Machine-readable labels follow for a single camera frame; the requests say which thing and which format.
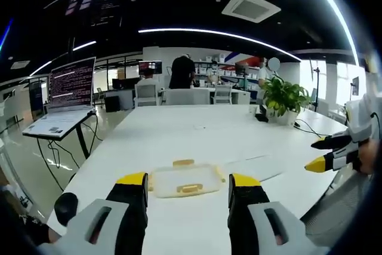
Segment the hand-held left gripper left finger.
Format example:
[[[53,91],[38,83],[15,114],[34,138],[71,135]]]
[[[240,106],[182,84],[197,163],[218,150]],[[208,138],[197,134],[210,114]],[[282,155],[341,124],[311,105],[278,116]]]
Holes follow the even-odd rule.
[[[149,175],[118,179],[106,199],[96,199],[67,224],[54,243],[38,247],[41,254],[141,254],[147,228]]]

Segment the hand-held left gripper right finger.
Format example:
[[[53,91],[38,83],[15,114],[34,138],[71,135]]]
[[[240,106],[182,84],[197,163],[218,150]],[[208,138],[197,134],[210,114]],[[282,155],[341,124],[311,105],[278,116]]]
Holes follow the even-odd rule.
[[[271,202],[261,183],[229,175],[229,228],[232,254],[327,254],[306,236],[304,223],[280,202]]]

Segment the person's right hand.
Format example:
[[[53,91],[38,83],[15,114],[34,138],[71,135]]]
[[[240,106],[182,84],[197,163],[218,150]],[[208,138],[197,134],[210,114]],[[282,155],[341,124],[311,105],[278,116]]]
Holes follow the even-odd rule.
[[[359,160],[361,162],[360,172],[372,174],[374,172],[374,162],[378,152],[379,142],[370,139],[359,148]]]

